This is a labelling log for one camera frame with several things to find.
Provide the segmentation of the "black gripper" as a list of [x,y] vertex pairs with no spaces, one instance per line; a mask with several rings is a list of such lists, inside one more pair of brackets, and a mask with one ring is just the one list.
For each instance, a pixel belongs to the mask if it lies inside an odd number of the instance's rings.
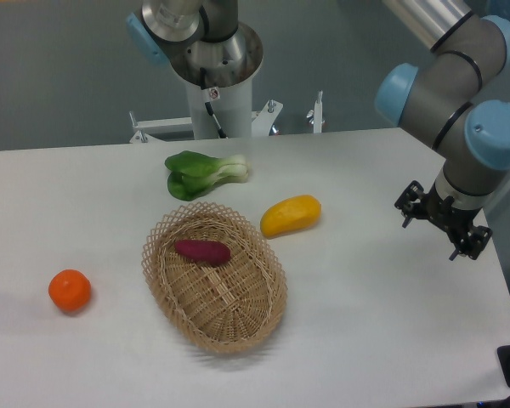
[[448,195],[442,198],[433,184],[426,194],[422,185],[413,180],[394,203],[404,218],[406,228],[413,219],[428,220],[443,230],[454,246],[449,260],[458,256],[476,260],[492,237],[492,229],[474,226],[474,210],[464,210],[453,206],[455,199]]

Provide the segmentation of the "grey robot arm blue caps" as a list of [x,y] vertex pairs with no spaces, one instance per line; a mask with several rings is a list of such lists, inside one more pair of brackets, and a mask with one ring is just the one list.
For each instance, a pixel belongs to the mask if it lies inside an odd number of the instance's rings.
[[[477,258],[491,230],[474,224],[510,172],[510,103],[472,98],[510,63],[510,22],[478,17],[462,1],[390,1],[388,8],[433,53],[424,70],[395,67],[375,98],[390,123],[441,155],[430,190],[412,182],[395,206],[406,220],[443,230],[455,254]],[[266,137],[281,105],[252,111],[263,60],[258,34],[235,1],[146,1],[126,20],[144,56],[170,64],[189,98],[198,139]]]

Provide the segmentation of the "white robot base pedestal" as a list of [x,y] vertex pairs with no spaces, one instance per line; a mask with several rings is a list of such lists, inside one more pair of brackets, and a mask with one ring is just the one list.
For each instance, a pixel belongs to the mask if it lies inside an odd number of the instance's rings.
[[252,135],[252,80],[248,79],[230,87],[213,86],[201,89],[185,82],[194,138],[218,139],[217,124],[207,112],[209,102],[220,127],[228,138]]

